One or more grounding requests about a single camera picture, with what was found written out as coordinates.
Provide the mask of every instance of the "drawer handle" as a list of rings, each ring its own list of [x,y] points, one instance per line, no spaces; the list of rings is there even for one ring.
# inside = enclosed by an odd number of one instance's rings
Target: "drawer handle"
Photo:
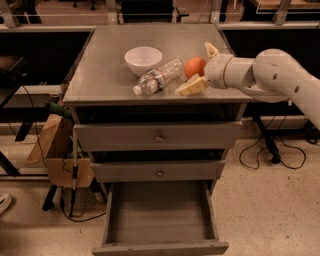
[[[157,136],[155,138],[155,141],[158,142],[158,143],[164,141],[163,135],[157,134]]]
[[[158,171],[157,171],[157,176],[158,176],[158,177],[162,177],[162,175],[163,175],[163,171],[162,171],[162,170],[158,170]]]

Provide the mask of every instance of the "plastic water bottle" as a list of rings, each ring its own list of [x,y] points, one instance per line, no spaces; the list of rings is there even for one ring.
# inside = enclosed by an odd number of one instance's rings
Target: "plastic water bottle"
[[[179,59],[173,59],[142,75],[137,85],[133,87],[136,95],[153,94],[164,88],[172,79],[183,74],[183,63]]]

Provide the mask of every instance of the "brown cardboard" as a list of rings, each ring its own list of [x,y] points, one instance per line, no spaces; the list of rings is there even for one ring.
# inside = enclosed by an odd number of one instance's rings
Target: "brown cardboard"
[[[50,114],[39,136],[39,143],[33,147],[25,166],[43,165],[46,163],[50,183],[61,187],[72,187],[73,159],[64,159],[70,150],[72,122],[56,114]],[[77,187],[89,187],[94,174],[90,167],[90,159],[78,159]]]
[[[47,158],[46,163],[51,184],[66,188],[72,187],[73,159]],[[90,164],[89,158],[78,159],[77,187],[90,186],[94,177]]]

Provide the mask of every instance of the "drawer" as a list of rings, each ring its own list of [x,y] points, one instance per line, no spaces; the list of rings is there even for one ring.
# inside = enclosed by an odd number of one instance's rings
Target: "drawer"
[[[103,242],[96,256],[223,254],[205,182],[111,184]]]
[[[98,182],[212,180],[221,176],[225,161],[162,161],[94,163]]]
[[[229,149],[242,123],[137,123],[76,125],[86,152],[167,149]]]

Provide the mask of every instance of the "cable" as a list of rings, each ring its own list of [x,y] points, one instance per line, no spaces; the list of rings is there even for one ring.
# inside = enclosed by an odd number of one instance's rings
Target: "cable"
[[[275,116],[274,116],[274,117],[271,119],[271,121],[266,125],[266,128],[273,122],[274,119],[275,119]],[[245,164],[244,161],[242,160],[242,155],[244,154],[244,152],[246,152],[246,151],[249,150],[250,148],[253,148],[254,146],[256,146],[256,145],[260,142],[261,139],[262,139],[262,135],[260,135],[259,139],[258,139],[255,143],[253,143],[252,145],[250,145],[249,147],[247,147],[247,148],[245,148],[245,149],[243,149],[243,150],[241,151],[241,153],[240,153],[240,155],[239,155],[239,161],[240,161],[240,163],[241,163],[243,166],[245,166],[245,167],[247,167],[247,168],[250,168],[250,169],[254,169],[254,170],[258,170],[258,169],[260,168],[259,155],[260,155],[265,149],[267,149],[267,147],[262,148],[262,149],[258,152],[258,154],[257,154],[257,156],[256,156],[257,167],[249,166],[249,165]]]
[[[103,215],[106,214],[106,213],[104,212],[104,213],[102,213],[102,214],[99,214],[99,215],[97,215],[97,216],[94,216],[94,217],[91,217],[91,218],[88,218],[88,219],[84,219],[84,220],[75,220],[75,219],[72,219],[72,218],[70,218],[70,217],[66,214],[66,212],[65,212],[65,210],[64,210],[64,207],[65,207],[65,205],[64,205],[64,197],[65,197],[65,192],[64,192],[64,190],[62,189],[62,190],[61,190],[61,196],[60,196],[60,207],[61,207],[61,209],[62,209],[62,212],[63,212],[64,216],[65,216],[68,220],[70,220],[70,221],[73,221],[73,222],[86,222],[86,221],[90,221],[90,220],[94,220],[94,219],[100,218],[100,217],[102,217]]]
[[[24,85],[21,85],[21,87],[27,92],[28,97],[29,97],[30,102],[31,102],[31,106],[32,106],[33,109],[35,109],[34,104],[33,104],[33,100],[32,100],[32,97],[31,97],[29,91],[27,90],[27,88]],[[39,140],[38,125],[37,125],[37,122],[35,120],[34,120],[34,127],[35,127],[35,131],[36,131],[37,142],[38,142],[38,145],[39,145],[39,148],[40,148],[40,152],[41,152],[42,162],[43,162],[43,164],[45,166],[47,166],[47,164],[46,164],[46,162],[44,160],[44,154],[43,154],[42,146],[41,146],[41,143],[40,143],[40,140]]]
[[[284,118],[283,118],[283,120],[282,120],[281,123],[279,124],[279,128],[278,128],[279,130],[281,129],[281,126],[282,126],[282,124],[284,123],[284,121],[286,120],[286,118],[287,118],[287,116],[285,115]],[[285,162],[283,162],[282,160],[280,160],[281,164],[283,164],[285,167],[287,167],[287,168],[289,168],[289,169],[292,169],[292,170],[300,169],[300,168],[304,165],[304,163],[305,163],[305,161],[306,161],[306,159],[307,159],[306,153],[305,153],[301,148],[299,148],[299,147],[294,147],[294,146],[290,146],[290,145],[286,144],[286,143],[283,141],[283,139],[282,139],[281,136],[279,136],[279,139],[280,139],[281,143],[282,143],[284,146],[286,146],[286,147],[288,147],[288,148],[296,149],[296,150],[300,151],[300,152],[302,153],[302,155],[303,155],[302,163],[301,163],[299,166],[296,166],[296,167],[295,167],[295,166],[290,166],[290,165],[286,164]]]
[[[278,128],[279,130],[281,129],[281,126],[282,126],[282,124],[284,123],[286,117],[287,117],[287,116],[284,116],[283,120],[282,120],[281,123],[279,124],[279,128]],[[272,118],[272,120],[266,125],[266,128],[272,123],[272,121],[274,120],[274,118],[275,118],[275,116],[274,116],[274,117]],[[305,161],[306,161],[306,159],[307,159],[306,153],[305,153],[301,148],[299,148],[299,147],[290,146],[290,145],[286,144],[286,143],[283,141],[283,139],[282,139],[281,136],[278,136],[278,137],[279,137],[281,143],[282,143],[284,146],[286,146],[286,147],[288,147],[288,148],[296,149],[296,150],[300,151],[300,152],[302,153],[302,155],[303,155],[302,163],[301,163],[299,166],[290,166],[290,165],[286,164],[286,163],[285,163],[284,161],[282,161],[282,160],[280,160],[280,163],[281,163],[283,166],[285,166],[286,168],[292,169],[292,170],[296,170],[296,169],[299,169],[299,168],[303,167],[303,166],[304,166],[304,163],[305,163]],[[247,167],[247,168],[250,168],[250,169],[254,169],[254,170],[258,170],[258,169],[259,169],[259,167],[260,167],[259,155],[260,155],[266,148],[261,149],[261,150],[258,152],[258,154],[257,154],[257,158],[256,158],[257,167],[253,167],[253,166],[249,166],[249,165],[245,164],[245,163],[243,162],[243,160],[242,160],[242,155],[243,155],[243,153],[244,153],[245,151],[247,151],[247,150],[249,150],[250,148],[256,146],[256,145],[260,142],[261,138],[262,138],[262,135],[260,135],[259,139],[258,139],[254,144],[252,144],[251,146],[245,148],[245,149],[242,150],[242,152],[240,153],[240,155],[239,155],[239,161],[240,161],[240,163],[241,163],[243,166],[245,166],[245,167]]]

